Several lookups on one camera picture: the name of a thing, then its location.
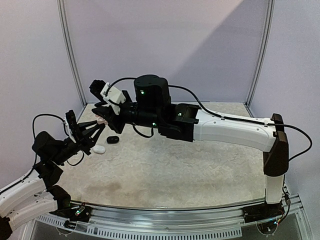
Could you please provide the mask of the pink earbud charging case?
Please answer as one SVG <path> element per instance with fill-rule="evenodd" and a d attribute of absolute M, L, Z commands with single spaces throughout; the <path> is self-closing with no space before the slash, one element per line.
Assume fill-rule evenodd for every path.
<path fill-rule="evenodd" d="M 96 115 L 96 121 L 99 125 L 104 124 L 105 126 L 108 125 L 108 122 L 101 116 Z"/>

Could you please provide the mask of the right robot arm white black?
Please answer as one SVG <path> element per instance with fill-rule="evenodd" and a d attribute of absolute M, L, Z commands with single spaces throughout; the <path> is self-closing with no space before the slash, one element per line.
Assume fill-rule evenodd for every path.
<path fill-rule="evenodd" d="M 121 134 L 125 125 L 157 130 L 164 137 L 186 142 L 215 141 L 247 146 L 262 151 L 265 175 L 264 202 L 244 207 L 244 220 L 249 222 L 285 217 L 282 194 L 285 174 L 289 168 L 289 143 L 283 119 L 252 118 L 214 112 L 197 101 L 196 104 L 173 104 L 171 85 L 154 74 L 133 78 L 135 100 L 114 83 L 94 80 L 89 89 L 99 100 L 93 113 L 107 121 Z"/>

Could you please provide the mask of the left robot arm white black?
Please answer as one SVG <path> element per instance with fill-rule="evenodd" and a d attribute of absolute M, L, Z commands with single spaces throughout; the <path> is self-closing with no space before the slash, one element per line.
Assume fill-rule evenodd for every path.
<path fill-rule="evenodd" d="M 54 139 L 40 132 L 32 150 L 40 161 L 29 172 L 0 191 L 0 238 L 7 240 L 24 223 L 43 214 L 59 213 L 77 218 L 71 196 L 57 183 L 63 173 L 61 166 L 83 152 L 91 154 L 106 125 L 97 121 L 74 123 L 69 137 Z"/>

